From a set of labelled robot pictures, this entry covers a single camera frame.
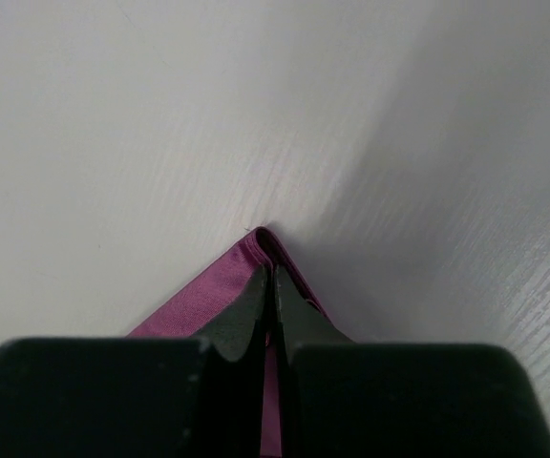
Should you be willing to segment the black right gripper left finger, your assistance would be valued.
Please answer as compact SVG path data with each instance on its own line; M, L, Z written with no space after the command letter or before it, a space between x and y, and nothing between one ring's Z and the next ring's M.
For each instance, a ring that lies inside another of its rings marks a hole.
M198 331L210 343L201 383L200 457L260 455L268 286L269 274L260 267L240 296Z

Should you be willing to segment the purple cloth napkin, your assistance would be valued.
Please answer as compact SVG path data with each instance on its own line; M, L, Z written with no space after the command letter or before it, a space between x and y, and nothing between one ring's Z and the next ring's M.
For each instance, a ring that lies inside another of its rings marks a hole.
M321 336L342 343L346 336L329 320L313 291L277 237L264 227L250 231L167 303L132 331L134 337L189 337L215 320L226 309L247 299L246 287L260 274L259 298L269 299L267 287L277 267L290 276L300 296L302 311L313 314ZM215 428L201 436L180 429L178 438L188 446L197 439L191 457L222 457L227 446L235 457L279 457L281 418L277 349L267 343L260 361L241 375L220 378L214 400L206 404Z

